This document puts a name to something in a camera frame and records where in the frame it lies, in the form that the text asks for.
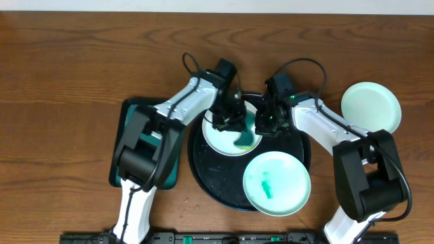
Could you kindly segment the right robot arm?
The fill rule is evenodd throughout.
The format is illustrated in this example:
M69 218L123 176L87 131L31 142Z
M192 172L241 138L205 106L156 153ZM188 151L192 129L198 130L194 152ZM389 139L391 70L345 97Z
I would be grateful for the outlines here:
M256 117L257 134L279 136L301 131L333 157L340 206L323 227L324 243L360 243L367 230L377 222L387 222L384 215L400 203L407 203L406 210L392 220L409 214L412 193L389 132L370 132L351 125L308 91L268 91L264 103L264 110Z

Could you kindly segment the white plate with green stain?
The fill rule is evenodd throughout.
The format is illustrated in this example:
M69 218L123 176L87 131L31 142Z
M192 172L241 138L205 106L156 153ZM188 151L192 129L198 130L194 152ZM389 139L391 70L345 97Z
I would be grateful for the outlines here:
M205 118L202 122L202 132L205 141L209 146L214 149L217 153L225 156L238 157L241 155L248 154L250 151L254 150L262 140L262 136L255 134L255 125L250 128L253 133L254 140L251 146L236 146L235 141L239 139L241 132L235 131L218 131L214 129L212 124L206 119L212 119L212 113L207 110L205 113Z

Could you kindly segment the green wet sponge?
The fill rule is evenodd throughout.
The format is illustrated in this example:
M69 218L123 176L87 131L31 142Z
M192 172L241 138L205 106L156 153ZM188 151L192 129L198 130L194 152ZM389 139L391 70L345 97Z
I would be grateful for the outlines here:
M252 128L255 124L255 115L246 113L245 126L246 128L241 132L240 136L234 141L234 146L240 149L248 150L254 144L254 132Z

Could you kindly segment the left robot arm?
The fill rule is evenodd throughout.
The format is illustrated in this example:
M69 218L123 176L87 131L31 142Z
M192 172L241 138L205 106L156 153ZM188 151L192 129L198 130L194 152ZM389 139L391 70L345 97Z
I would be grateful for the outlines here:
M220 59L215 68L191 72L187 85L156 105L138 105L119 126L109 183L122 189L119 219L110 243L141 243L149 231L150 210L180 154L186 129L209 110L218 131L241 132L246 108L240 91L231 91L235 65Z

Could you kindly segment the mint plate front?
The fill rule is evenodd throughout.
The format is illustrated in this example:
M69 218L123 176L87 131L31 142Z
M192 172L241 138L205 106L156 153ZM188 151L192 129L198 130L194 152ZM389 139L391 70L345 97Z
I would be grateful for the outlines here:
M248 163L243 174L243 190L258 211L284 217L304 207L311 193L311 179L296 157L270 151Z

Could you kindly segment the mint plate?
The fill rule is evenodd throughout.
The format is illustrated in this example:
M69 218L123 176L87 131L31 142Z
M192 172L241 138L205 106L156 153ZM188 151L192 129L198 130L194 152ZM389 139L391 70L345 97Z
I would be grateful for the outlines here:
M311 179L296 157L270 151L248 163L243 174L243 190L258 211L284 217L304 207L311 193Z
M360 82L348 88L342 96L343 117L353 125L369 131L386 130L393 133L401 123L401 105L385 86Z

